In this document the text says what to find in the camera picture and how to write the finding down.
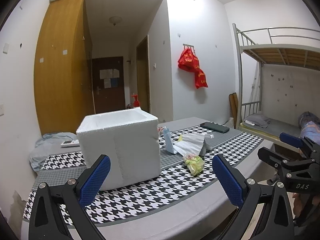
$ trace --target red bag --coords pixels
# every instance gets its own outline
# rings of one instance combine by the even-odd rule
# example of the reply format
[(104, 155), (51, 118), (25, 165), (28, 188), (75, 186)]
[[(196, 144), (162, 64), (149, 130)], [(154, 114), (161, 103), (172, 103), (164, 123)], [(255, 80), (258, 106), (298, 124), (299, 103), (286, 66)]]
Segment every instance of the red bag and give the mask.
[(186, 48), (183, 50), (178, 60), (178, 67), (185, 71), (192, 72), (191, 70), (194, 69), (194, 63), (193, 52), (191, 48)]
[(178, 67), (182, 70), (195, 73), (195, 85), (197, 89), (199, 87), (208, 87), (205, 74), (200, 69), (199, 59), (193, 54), (191, 48), (183, 50), (178, 60)]
[(196, 88), (200, 88), (200, 87), (208, 87), (207, 85), (207, 81), (205, 80), (205, 74), (201, 69), (198, 69), (198, 73), (195, 73), (195, 84), (196, 84)]

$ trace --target paper notice on door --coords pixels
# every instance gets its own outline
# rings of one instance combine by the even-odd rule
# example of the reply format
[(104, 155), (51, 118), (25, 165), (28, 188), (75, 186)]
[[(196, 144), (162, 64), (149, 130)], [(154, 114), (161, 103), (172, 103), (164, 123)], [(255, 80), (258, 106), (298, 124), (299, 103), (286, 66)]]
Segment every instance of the paper notice on door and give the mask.
[(120, 77), (120, 71), (117, 69), (113, 69), (113, 77), (114, 78), (119, 78)]
[(111, 88), (111, 80), (110, 80), (110, 78), (106, 78), (104, 80), (104, 88)]
[(100, 70), (100, 79), (105, 79), (107, 78), (107, 72), (106, 72), (106, 69), (101, 69)]
[(106, 69), (106, 78), (113, 78), (113, 69)]

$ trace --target white remote control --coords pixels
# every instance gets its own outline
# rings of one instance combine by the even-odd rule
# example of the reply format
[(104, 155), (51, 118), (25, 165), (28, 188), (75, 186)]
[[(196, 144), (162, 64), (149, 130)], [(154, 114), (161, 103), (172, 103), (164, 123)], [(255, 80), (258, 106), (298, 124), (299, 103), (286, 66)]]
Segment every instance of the white remote control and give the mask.
[(79, 140), (64, 141), (63, 143), (61, 143), (61, 148), (75, 147), (75, 146), (79, 146)]

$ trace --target styrofoam box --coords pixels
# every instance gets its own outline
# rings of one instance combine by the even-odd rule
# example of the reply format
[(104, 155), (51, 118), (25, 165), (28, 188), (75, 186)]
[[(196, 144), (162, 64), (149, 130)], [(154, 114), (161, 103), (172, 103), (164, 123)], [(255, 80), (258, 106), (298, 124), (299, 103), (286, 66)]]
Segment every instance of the styrofoam box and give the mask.
[(86, 116), (77, 130), (85, 164), (101, 154), (111, 160), (100, 190), (124, 187), (160, 175), (158, 118), (134, 109)]

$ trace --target metal screw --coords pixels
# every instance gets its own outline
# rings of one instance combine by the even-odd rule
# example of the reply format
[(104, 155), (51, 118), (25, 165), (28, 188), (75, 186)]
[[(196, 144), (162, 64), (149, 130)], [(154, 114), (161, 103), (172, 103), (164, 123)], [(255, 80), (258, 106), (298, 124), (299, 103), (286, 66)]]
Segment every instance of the metal screw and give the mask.
[(254, 179), (247, 179), (247, 182), (248, 182), (248, 184), (250, 184), (250, 185), (253, 185), (253, 184), (255, 184), (256, 182), (254, 181)]
[(284, 187), (284, 185), (283, 185), (282, 182), (277, 182), (277, 186), (280, 187), (280, 188), (283, 188), (283, 187)]
[(40, 184), (39, 184), (39, 188), (44, 188), (45, 187), (45, 182), (41, 182)]
[(69, 179), (68, 180), (68, 184), (69, 185), (73, 185), (73, 184), (75, 184), (76, 183), (76, 179)]

